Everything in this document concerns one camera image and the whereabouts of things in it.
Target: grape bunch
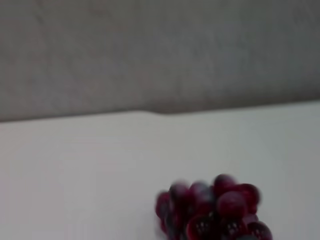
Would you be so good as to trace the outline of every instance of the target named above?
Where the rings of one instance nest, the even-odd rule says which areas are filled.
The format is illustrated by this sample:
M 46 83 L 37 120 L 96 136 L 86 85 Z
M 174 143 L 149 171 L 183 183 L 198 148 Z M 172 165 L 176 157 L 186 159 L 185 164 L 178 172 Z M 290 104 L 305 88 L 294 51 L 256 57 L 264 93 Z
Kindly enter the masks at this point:
M 257 187 L 221 174 L 212 185 L 172 184 L 158 194 L 155 212 L 169 240 L 272 240 L 256 215 L 259 202 Z

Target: white surface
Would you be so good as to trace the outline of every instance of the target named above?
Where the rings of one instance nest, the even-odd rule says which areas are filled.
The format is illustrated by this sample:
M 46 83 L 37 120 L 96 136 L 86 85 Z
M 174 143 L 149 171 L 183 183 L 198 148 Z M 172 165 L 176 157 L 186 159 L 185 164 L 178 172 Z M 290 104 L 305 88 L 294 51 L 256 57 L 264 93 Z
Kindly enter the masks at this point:
M 0 124 L 1 240 L 155 240 L 178 178 L 257 185 L 275 240 L 319 239 L 320 104 Z

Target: white table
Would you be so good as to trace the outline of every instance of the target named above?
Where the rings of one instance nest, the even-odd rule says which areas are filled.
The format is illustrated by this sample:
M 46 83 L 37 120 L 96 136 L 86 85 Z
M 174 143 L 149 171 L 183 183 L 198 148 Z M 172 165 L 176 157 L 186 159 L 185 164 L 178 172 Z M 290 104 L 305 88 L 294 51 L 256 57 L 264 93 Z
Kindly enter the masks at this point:
M 156 240 L 176 179 L 230 173 L 263 193 L 275 240 L 317 240 L 320 103 L 0 124 L 1 240 Z

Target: gray wall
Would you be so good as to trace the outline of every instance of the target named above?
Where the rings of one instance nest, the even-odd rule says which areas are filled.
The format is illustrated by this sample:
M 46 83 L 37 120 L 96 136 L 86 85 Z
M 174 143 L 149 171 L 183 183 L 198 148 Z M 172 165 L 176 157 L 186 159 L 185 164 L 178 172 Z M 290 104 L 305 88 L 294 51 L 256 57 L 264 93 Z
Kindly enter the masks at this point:
M 318 0 L 0 0 L 0 121 L 320 97 Z

